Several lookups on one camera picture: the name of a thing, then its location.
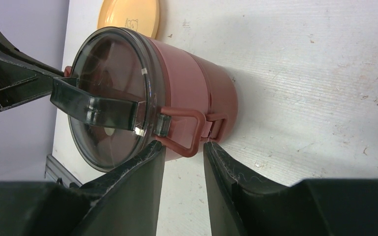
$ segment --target glass lid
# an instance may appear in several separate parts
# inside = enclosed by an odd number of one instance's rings
[[[150,136],[146,135],[151,110],[150,81],[141,52],[130,43],[129,36],[94,33],[82,46],[72,67],[72,77],[76,78],[79,89],[95,97],[140,104],[133,130],[90,125],[69,116],[70,129],[79,151],[89,164],[100,171],[109,171],[127,161]],[[105,123],[110,123],[109,119],[106,117]]]

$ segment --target white tabletop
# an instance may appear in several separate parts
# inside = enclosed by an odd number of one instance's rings
[[[63,64],[102,0],[70,0]],[[157,39],[225,67],[239,117],[222,144],[277,182],[378,177],[378,1],[160,0]],[[158,235],[210,235],[202,156],[168,162]]]

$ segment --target cartoon print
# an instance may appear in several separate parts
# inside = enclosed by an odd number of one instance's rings
[[[126,21],[125,21],[125,27],[128,28],[128,29],[130,29],[130,30],[137,31],[137,29],[138,29],[138,19],[136,19],[136,20],[129,20],[127,18]]]

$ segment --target pot handle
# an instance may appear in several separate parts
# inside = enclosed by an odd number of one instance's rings
[[[182,155],[184,157],[195,156],[195,154],[198,153],[202,131],[206,123],[205,115],[198,110],[173,107],[162,107],[160,113],[171,117],[193,117],[196,119],[195,132],[193,134],[192,143],[189,148],[178,144],[167,136],[156,136],[156,140],[160,141],[163,145],[178,153],[179,155]]]

